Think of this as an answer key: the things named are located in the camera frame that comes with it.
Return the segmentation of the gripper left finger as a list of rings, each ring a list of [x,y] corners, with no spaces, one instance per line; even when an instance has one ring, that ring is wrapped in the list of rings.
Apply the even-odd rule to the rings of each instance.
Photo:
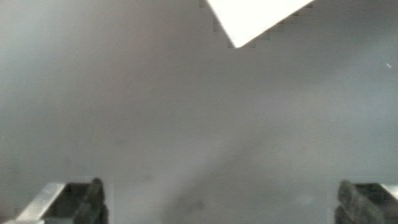
[[[101,179],[48,183],[11,224],[108,224]]]

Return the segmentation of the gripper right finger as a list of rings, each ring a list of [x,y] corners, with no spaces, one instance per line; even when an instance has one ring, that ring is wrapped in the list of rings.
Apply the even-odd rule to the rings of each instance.
[[[334,224],[398,224],[398,184],[343,180],[338,202]]]

